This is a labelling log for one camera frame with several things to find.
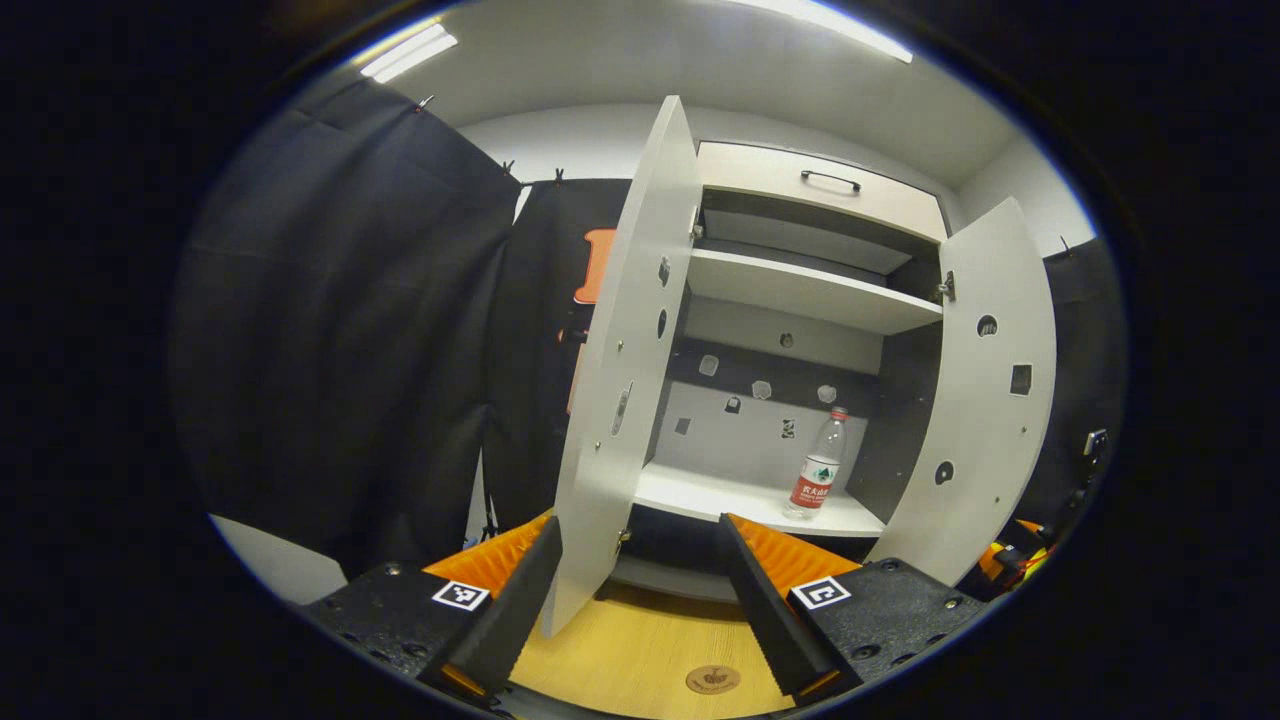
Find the orange object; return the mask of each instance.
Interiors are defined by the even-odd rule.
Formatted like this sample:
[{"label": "orange object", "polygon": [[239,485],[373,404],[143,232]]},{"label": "orange object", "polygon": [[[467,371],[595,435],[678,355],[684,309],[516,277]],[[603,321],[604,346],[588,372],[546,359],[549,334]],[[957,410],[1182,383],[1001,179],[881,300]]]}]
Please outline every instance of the orange object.
[{"label": "orange object", "polygon": [[453,684],[458,685],[460,688],[466,689],[471,694],[484,697],[485,694],[484,688],[480,687],[480,683],[468,678],[466,673],[457,669],[456,666],[445,664],[444,667],[440,669],[440,673],[443,673],[445,678],[452,680]]},{"label": "orange object", "polygon": [[586,281],[573,292],[573,300],[582,305],[595,305],[600,297],[604,268],[609,264],[609,251],[613,250],[616,232],[616,228],[596,228],[582,236],[591,245],[591,256],[586,261]]},{"label": "orange object", "polygon": [[800,694],[803,694],[803,696],[809,694],[813,691],[815,691],[815,689],[826,685],[827,683],[835,680],[838,676],[840,676],[840,670],[832,670],[831,673],[827,673],[822,678],[818,678],[817,680],[814,680],[813,683],[810,683],[808,688],[800,691]]},{"label": "orange object", "polygon": [[842,575],[861,568],[852,560],[846,560],[835,552],[827,552],[800,538],[739,518],[732,512],[727,515],[733,527],[737,528],[737,533],[746,541],[746,546],[751,548],[751,553],[755,555],[764,574],[769,577],[773,588],[783,598],[787,597],[787,591],[796,585],[827,575]]},{"label": "orange object", "polygon": [[433,562],[422,568],[422,571],[445,580],[485,588],[497,600],[550,516],[552,511],[548,510],[518,528]]},{"label": "orange object", "polygon": [[987,552],[983,552],[982,557],[978,559],[978,566],[982,568],[982,574],[987,575],[987,579],[991,582],[996,582],[996,578],[998,578],[1005,570],[1005,566],[996,560],[996,553],[1002,550],[1005,550],[1005,546],[998,542],[993,542],[991,543],[991,547],[987,548]]}]

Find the round logo sticker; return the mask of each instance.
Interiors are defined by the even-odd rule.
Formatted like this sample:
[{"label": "round logo sticker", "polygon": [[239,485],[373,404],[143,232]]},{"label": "round logo sticker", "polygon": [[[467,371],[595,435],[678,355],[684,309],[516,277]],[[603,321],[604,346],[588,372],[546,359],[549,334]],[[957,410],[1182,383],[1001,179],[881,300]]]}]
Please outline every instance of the round logo sticker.
[{"label": "round logo sticker", "polygon": [[703,665],[685,678],[689,689],[701,694],[726,693],[742,683],[742,675],[723,665]]}]

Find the white cabinet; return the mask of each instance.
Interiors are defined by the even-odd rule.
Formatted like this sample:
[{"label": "white cabinet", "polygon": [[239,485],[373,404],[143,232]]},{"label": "white cabinet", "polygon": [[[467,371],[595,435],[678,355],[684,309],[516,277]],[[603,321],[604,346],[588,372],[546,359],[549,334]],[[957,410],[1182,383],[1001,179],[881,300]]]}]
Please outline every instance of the white cabinet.
[{"label": "white cabinet", "polygon": [[[801,178],[801,170],[812,172]],[[929,258],[910,270],[908,292],[820,269],[803,252],[712,250],[713,238],[695,243],[694,225],[713,192],[858,215]],[[973,566],[1016,505],[1044,437],[1053,314],[1015,201],[950,240],[943,228],[933,196],[874,173],[741,145],[703,142],[695,155],[680,100],[667,97],[618,223],[577,372],[556,498],[564,553],[543,610],[547,634],[613,570],[632,503],[699,520],[736,512],[797,534],[878,538],[870,557],[901,557],[946,583]],[[833,243],[838,237],[805,247]],[[669,272],[660,274],[660,265]],[[947,273],[955,297],[928,297]],[[836,401],[860,404],[850,413],[845,462],[852,466],[876,423],[868,388],[881,372],[881,343],[940,322],[932,415],[892,516],[877,518],[845,492],[850,470],[842,468],[817,519],[785,518],[795,469],[827,414],[810,397],[817,380],[805,386],[797,373],[865,386],[849,380]],[[677,336],[692,350],[672,352]],[[724,359],[708,360],[708,347]],[[772,396],[750,382],[755,372],[772,373]],[[742,389],[726,391],[730,382]]]}]

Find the black curtain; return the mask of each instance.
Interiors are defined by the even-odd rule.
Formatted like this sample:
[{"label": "black curtain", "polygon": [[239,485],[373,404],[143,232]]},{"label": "black curtain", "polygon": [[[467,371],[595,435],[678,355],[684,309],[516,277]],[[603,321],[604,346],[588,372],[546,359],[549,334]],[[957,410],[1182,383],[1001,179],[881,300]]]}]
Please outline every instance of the black curtain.
[{"label": "black curtain", "polygon": [[[1044,259],[1057,333],[1053,406],[1014,519],[1050,524],[1080,487],[1085,436],[1106,428],[1115,446],[1128,392],[1129,329],[1120,279],[1102,240]],[[1103,455],[1100,477],[1111,452]]]},{"label": "black curtain", "polygon": [[174,413],[211,512],[338,560],[460,548],[518,183],[355,73],[264,127],[184,251]]},{"label": "black curtain", "polygon": [[557,336],[590,324],[594,306],[573,302],[590,258],[584,236],[617,227],[630,187],[628,179],[534,183],[512,228],[485,354],[492,406],[484,479],[503,528],[556,501],[580,347]]}]

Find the drawer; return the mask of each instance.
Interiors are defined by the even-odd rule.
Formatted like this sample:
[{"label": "drawer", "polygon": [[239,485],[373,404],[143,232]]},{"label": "drawer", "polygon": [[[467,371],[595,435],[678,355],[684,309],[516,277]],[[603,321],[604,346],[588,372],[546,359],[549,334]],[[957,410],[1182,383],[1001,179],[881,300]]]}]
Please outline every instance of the drawer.
[{"label": "drawer", "polygon": [[[852,165],[797,152],[703,142],[698,151],[703,187],[790,200],[869,219],[934,243],[947,238],[933,195]],[[801,177],[809,172],[808,178]],[[858,182],[854,192],[845,179]]]}]

